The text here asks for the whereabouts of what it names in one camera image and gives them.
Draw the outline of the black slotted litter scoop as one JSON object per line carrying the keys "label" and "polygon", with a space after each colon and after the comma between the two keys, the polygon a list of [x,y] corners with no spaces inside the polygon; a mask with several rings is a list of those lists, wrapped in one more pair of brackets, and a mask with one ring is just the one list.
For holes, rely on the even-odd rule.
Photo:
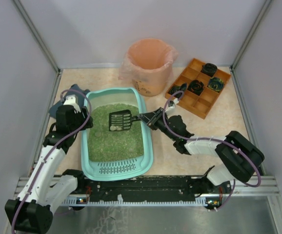
{"label": "black slotted litter scoop", "polygon": [[138,116],[133,116],[130,110],[122,110],[109,113],[109,131],[120,132],[129,131],[132,127],[132,123],[140,121]]}

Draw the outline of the teal plastic litter box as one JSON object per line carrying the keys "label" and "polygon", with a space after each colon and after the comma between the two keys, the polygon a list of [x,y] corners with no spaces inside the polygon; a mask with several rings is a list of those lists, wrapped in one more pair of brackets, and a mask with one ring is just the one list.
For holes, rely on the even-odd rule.
{"label": "teal plastic litter box", "polygon": [[[144,98],[132,87],[109,88],[89,92],[84,106],[92,107],[92,112],[100,106],[123,103],[138,107],[139,113],[147,111]],[[114,181],[140,176],[146,173],[153,164],[153,146],[151,131],[142,122],[142,139],[144,155],[118,161],[93,162],[89,160],[88,137],[91,129],[81,133],[81,168],[84,174],[96,181]]]}

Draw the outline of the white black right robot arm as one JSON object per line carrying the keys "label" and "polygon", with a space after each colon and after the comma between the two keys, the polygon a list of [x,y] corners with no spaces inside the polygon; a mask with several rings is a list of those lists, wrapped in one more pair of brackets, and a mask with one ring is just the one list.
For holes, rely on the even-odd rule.
{"label": "white black right robot arm", "polygon": [[211,167],[204,180],[213,186],[238,180],[246,186],[257,188],[262,178],[258,168],[264,161],[263,153],[242,134],[231,131],[222,137],[202,137],[187,131],[180,115],[168,117],[163,108],[138,114],[133,121],[141,121],[151,130],[159,130],[174,142],[176,150],[185,155],[217,156],[222,163]]}

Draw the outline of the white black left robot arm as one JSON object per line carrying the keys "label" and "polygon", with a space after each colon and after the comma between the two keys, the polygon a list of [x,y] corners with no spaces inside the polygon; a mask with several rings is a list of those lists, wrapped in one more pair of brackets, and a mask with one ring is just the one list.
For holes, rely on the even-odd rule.
{"label": "white black left robot arm", "polygon": [[53,187],[50,183],[55,171],[75,142],[78,132],[92,128],[92,107],[77,111],[72,104],[57,109],[56,122],[49,129],[42,144],[39,160],[23,190],[15,199],[7,200],[5,212],[11,232],[45,234],[51,227],[53,216],[66,199],[82,184],[83,173],[62,175]]}

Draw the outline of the green cat litter pellets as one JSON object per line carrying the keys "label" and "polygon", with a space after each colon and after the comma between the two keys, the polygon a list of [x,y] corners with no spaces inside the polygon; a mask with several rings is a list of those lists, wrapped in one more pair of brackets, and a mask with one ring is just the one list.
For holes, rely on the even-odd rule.
{"label": "green cat litter pellets", "polygon": [[123,103],[97,107],[92,113],[93,128],[89,131],[88,154],[93,162],[118,161],[144,155],[141,123],[133,123],[129,131],[111,132],[108,129],[109,113],[130,110],[139,113],[138,107]]}

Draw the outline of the folded dark grey cloth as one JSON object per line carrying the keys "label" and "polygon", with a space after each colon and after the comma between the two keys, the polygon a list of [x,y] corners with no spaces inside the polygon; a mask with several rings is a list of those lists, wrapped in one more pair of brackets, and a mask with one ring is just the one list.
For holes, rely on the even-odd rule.
{"label": "folded dark grey cloth", "polygon": [[[75,95],[77,104],[80,107],[83,107],[84,104],[84,96],[87,95],[90,92],[89,89],[81,89],[77,84],[73,84],[69,91],[64,94],[64,99],[66,99],[67,96]],[[62,103],[60,101],[56,102],[48,111],[50,117],[53,119],[56,119],[56,111],[57,109],[62,106]]]}

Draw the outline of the dark green rolled sock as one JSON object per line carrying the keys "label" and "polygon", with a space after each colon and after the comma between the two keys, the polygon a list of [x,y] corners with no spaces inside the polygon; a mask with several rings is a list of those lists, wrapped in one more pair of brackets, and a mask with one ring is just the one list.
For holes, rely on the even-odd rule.
{"label": "dark green rolled sock", "polygon": [[172,95],[178,91],[182,91],[184,93],[186,89],[187,89],[187,83],[183,83],[182,85],[173,85],[169,89],[168,94]]}

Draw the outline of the black orange rolled sock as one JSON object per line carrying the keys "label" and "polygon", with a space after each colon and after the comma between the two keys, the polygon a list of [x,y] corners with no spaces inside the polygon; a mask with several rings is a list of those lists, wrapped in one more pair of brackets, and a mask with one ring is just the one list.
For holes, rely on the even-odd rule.
{"label": "black orange rolled sock", "polygon": [[199,96],[204,90],[204,84],[197,79],[193,80],[188,85],[187,90]]}

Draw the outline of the orange wooden compartment tray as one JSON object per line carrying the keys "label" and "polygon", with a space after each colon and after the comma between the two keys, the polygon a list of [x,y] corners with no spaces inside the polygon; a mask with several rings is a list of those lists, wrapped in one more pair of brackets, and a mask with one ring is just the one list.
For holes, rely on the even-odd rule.
{"label": "orange wooden compartment tray", "polygon": [[229,82],[231,75],[216,65],[193,58],[165,93],[168,99],[183,91],[179,106],[205,119]]}

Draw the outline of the orange bin with plastic liner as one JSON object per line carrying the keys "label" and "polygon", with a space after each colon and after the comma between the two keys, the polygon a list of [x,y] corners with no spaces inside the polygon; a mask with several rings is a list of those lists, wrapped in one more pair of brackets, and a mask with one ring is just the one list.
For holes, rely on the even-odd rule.
{"label": "orange bin with plastic liner", "polygon": [[178,51],[161,39],[146,38],[133,43],[119,69],[119,80],[132,83],[143,96],[160,94],[172,77]]}

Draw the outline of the blue yellow rolled sock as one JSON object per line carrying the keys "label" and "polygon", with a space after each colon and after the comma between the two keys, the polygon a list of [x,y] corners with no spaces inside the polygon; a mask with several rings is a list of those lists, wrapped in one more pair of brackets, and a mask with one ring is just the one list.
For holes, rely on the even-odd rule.
{"label": "blue yellow rolled sock", "polygon": [[224,82],[218,77],[213,77],[209,80],[207,87],[217,93],[220,93],[224,88]]}

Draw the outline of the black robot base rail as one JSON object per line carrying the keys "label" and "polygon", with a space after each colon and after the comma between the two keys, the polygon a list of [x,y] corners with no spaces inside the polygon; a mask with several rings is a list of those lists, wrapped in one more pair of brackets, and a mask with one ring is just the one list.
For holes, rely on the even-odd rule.
{"label": "black robot base rail", "polygon": [[119,181],[86,179],[84,186],[69,195],[64,206],[80,210],[90,207],[205,207],[223,204],[232,184],[213,185],[202,176],[139,176]]}

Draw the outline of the aluminium frame rail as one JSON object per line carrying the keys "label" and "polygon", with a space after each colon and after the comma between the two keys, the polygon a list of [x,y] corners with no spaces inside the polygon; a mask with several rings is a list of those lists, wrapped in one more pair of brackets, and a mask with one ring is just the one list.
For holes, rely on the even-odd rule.
{"label": "aluminium frame rail", "polygon": [[[138,176],[118,181],[93,181],[87,179],[87,182],[92,189],[99,190],[107,186],[114,190],[115,186],[119,185],[125,191],[132,190],[132,188],[145,190],[146,187],[150,189],[162,187],[163,190],[167,190],[172,186],[177,191],[180,191],[186,187],[192,188],[193,182],[198,179],[196,176]],[[234,188],[233,195],[235,196],[270,196],[279,194],[276,180],[272,176],[262,176],[259,187],[250,187],[238,180],[235,182],[229,181],[225,187],[229,192]]]}

